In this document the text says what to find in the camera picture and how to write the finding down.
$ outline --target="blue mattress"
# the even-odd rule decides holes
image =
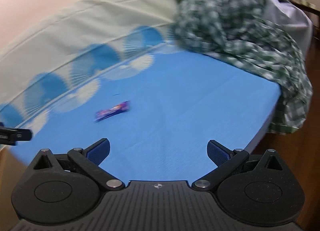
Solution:
[[[110,155],[100,167],[124,183],[191,184],[216,167],[206,153],[208,141],[245,148],[279,96],[273,82],[163,44],[55,99],[22,125],[33,125],[34,138],[11,151],[28,164],[42,148],[66,153],[108,138]],[[127,100],[128,112],[94,122],[98,110]]]

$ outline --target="purple candy wrapper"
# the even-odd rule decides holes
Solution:
[[[123,102],[115,107],[107,110],[100,110],[96,114],[96,121],[100,121],[110,116],[114,116],[116,114],[120,114],[122,112],[129,110],[129,101]]]

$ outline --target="brown floor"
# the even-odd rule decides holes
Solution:
[[[306,58],[313,98],[304,126],[291,135],[267,134],[255,149],[278,151],[305,192],[305,204],[298,224],[305,231],[320,230],[320,41],[314,39]]]

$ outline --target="gingham fabric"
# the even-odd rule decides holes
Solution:
[[[262,19],[266,0],[178,0],[173,33],[206,53],[282,90],[269,132],[293,133],[306,119],[312,86],[301,50],[280,25]]]

